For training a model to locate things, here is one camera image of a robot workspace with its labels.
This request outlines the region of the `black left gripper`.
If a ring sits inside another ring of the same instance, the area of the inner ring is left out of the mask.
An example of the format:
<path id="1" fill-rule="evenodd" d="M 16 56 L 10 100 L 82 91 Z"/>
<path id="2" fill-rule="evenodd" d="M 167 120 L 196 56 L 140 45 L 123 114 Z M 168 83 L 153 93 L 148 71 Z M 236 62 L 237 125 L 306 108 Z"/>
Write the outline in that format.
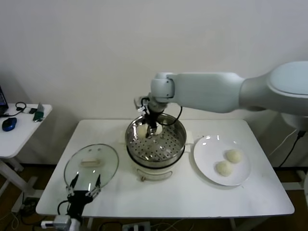
<path id="1" fill-rule="evenodd" d="M 68 209 L 68 215 L 70 216 L 81 216 L 84 210 L 85 205 L 91 203 L 93 201 L 93 196 L 97 196 L 101 192 L 101 175 L 99 174 L 95 183 L 94 189 L 91 191 L 74 191 L 74 187 L 77 183 L 79 175 L 71 180 L 70 184 L 66 187 L 68 195 L 67 199 L 70 203 Z"/>

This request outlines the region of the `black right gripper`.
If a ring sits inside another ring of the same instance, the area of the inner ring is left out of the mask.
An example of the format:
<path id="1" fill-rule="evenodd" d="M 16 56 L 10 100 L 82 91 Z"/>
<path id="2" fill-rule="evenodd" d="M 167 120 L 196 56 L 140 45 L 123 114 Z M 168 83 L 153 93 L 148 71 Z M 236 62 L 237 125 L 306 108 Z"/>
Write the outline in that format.
<path id="1" fill-rule="evenodd" d="M 143 124 L 143 130 L 144 130 L 144 137 L 148 138 L 149 136 L 157 135 L 158 132 L 158 125 L 157 125 L 157 119 L 161 115 L 161 113 L 157 113 L 154 111 L 149 110 L 149 112 L 145 113 L 145 120 L 146 123 Z"/>

